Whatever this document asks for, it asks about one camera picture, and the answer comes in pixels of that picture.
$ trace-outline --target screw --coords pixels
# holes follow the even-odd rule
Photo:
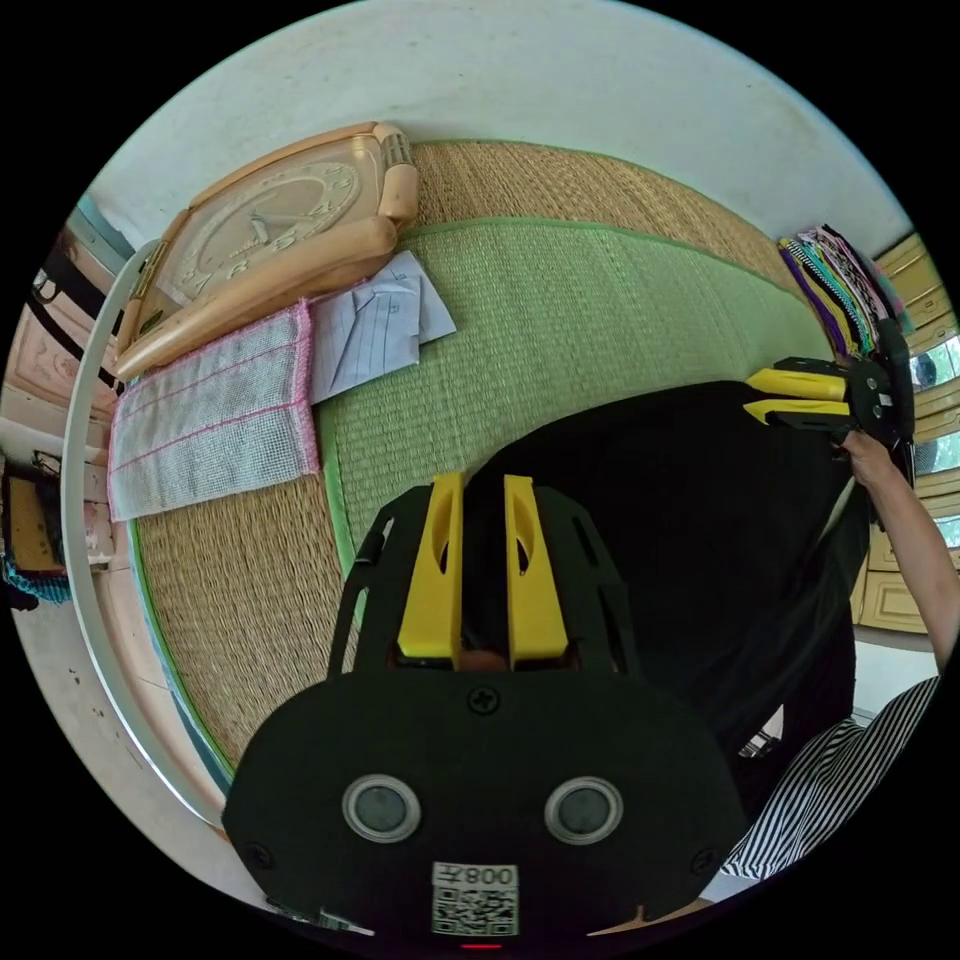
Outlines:
[[[704,847],[694,858],[690,861],[690,872],[699,876],[701,873],[706,873],[716,862],[717,851],[713,847]]]
[[[259,870],[273,869],[273,854],[262,843],[251,841],[246,845],[244,852],[250,863]]]
[[[477,687],[470,691],[467,697],[467,706],[481,715],[496,713],[500,706],[500,694],[491,687]]]

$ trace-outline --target clock face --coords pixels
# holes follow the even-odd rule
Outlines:
[[[295,244],[376,213],[382,183],[380,144],[355,136],[231,184],[192,211],[173,238],[144,297],[136,337]]]

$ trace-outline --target white cloth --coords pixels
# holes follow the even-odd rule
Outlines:
[[[306,301],[144,375],[113,416],[114,520],[185,507],[320,469]]]

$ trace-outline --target hand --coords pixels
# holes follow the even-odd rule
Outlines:
[[[851,431],[840,446],[850,454],[850,466],[857,482],[868,490],[882,486],[897,472],[887,448],[869,434]]]

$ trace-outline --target beige clock frame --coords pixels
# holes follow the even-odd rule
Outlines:
[[[284,251],[282,256],[275,256],[223,287],[198,297],[143,337],[133,339],[144,296],[157,268],[187,218],[198,207],[268,164],[326,143],[369,135],[380,143],[385,161],[380,205],[375,214],[354,223],[335,225],[304,240]],[[218,180],[174,217],[154,255],[145,264],[117,332],[117,377],[129,380],[150,367],[164,366],[301,297],[330,293],[376,273],[393,255],[398,228],[416,219],[418,185],[406,135],[392,124],[376,121],[340,127],[280,147]]]

